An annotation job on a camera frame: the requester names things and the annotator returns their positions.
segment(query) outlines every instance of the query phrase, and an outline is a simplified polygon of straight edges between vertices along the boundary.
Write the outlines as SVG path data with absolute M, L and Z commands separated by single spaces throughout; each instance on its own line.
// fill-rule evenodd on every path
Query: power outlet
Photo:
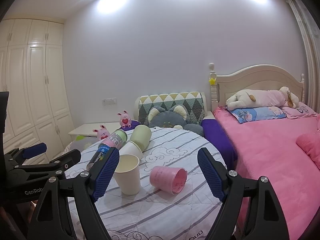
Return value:
M 116 98 L 107 98 L 102 100 L 102 105 L 103 106 L 108 106 L 108 105 L 116 105 L 117 99 Z

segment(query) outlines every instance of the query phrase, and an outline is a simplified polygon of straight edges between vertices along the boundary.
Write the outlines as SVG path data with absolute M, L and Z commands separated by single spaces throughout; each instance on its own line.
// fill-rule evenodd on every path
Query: green cup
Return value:
M 150 142 L 151 138 L 151 130 L 146 125 L 138 125 L 134 130 L 130 137 L 130 141 L 134 142 L 139 146 L 141 151 L 143 152 Z

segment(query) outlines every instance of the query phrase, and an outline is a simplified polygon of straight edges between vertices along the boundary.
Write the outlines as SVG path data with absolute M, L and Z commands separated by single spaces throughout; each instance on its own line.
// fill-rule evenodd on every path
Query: purple cloth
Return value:
M 120 127 L 120 129 L 122 129 L 124 131 L 130 131 L 130 130 L 133 130 L 134 128 L 136 128 L 139 124 L 141 124 L 141 123 L 139 123 L 138 121 L 132 120 L 130 128 L 128 126 L 126 126 L 125 128 Z
M 215 119 L 204 119 L 201 122 L 204 137 L 221 153 L 228 170 L 234 170 L 234 161 L 238 159 L 230 139 Z

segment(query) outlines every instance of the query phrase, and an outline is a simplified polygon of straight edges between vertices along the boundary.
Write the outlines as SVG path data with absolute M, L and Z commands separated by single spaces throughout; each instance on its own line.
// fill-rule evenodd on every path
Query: white striped bedsheet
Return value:
M 226 165 L 219 151 L 196 133 L 174 128 L 151 130 L 150 143 L 140 160 L 140 192 L 134 196 L 123 195 L 112 178 L 105 195 L 95 203 L 103 224 L 113 240 L 204 239 L 221 202 L 212 195 L 199 168 L 198 150 L 206 147 L 215 160 Z M 127 132 L 128 139 L 132 132 Z M 65 172 L 67 178 L 85 170 L 100 142 L 81 153 L 81 161 Z M 186 185 L 178 195 L 170 195 L 150 184 L 150 170 L 157 165 L 188 171 Z M 85 239 L 73 198 L 69 198 L 69 207 L 77 237 Z

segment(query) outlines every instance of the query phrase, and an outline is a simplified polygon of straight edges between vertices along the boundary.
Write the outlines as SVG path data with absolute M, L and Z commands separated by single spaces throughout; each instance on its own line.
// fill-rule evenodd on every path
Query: white stuffed dog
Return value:
M 282 87 L 280 90 L 250 90 L 244 89 L 227 101 L 228 110 L 236 108 L 254 108 L 265 106 L 288 106 L 296 108 L 299 104 L 299 98 L 290 92 L 289 88 Z

